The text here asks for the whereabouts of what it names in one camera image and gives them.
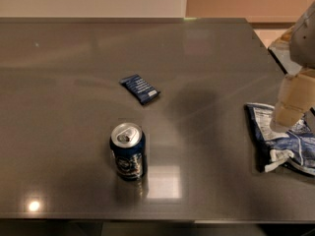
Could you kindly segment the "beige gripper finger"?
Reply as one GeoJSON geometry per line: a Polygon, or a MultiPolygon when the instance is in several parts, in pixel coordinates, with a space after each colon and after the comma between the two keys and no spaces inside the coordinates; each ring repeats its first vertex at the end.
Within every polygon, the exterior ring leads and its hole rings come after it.
{"type": "Polygon", "coordinates": [[[286,75],[273,111],[274,128],[290,128],[315,105],[315,70],[301,69],[286,75]]]}

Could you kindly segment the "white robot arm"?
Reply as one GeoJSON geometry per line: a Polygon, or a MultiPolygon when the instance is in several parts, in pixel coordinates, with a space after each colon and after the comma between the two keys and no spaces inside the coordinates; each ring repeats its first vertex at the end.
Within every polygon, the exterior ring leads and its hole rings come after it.
{"type": "Polygon", "coordinates": [[[315,2],[295,23],[288,49],[301,70],[282,81],[270,124],[276,132],[290,129],[315,105],[315,2]]]}

